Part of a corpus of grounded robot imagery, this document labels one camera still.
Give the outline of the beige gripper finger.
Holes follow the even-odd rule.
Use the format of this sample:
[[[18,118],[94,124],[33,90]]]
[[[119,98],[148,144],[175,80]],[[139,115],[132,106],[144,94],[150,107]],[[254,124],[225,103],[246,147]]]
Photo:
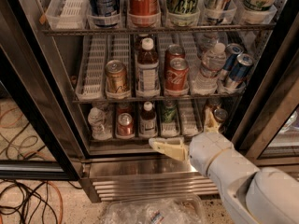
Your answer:
[[[207,133],[217,133],[222,124],[221,110],[219,108],[214,110],[206,109],[204,115],[204,131]]]
[[[149,145],[153,150],[173,160],[186,161],[188,159],[189,148],[185,145],[183,137],[150,138]]]

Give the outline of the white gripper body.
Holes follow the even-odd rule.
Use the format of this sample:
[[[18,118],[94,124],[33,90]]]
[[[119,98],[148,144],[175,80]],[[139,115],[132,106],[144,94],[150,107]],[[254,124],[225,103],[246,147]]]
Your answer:
[[[207,176],[208,168],[213,160],[224,150],[232,148],[233,143],[221,133],[200,133],[190,142],[190,164],[201,175]]]

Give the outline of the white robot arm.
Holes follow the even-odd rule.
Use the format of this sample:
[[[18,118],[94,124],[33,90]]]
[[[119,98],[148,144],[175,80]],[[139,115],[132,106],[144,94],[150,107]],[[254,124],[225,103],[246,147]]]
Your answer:
[[[182,138],[151,138],[165,156],[187,161],[217,186],[236,224],[299,224],[299,183],[273,167],[259,168],[237,152],[222,133],[227,112],[204,112],[204,131],[188,144]]]

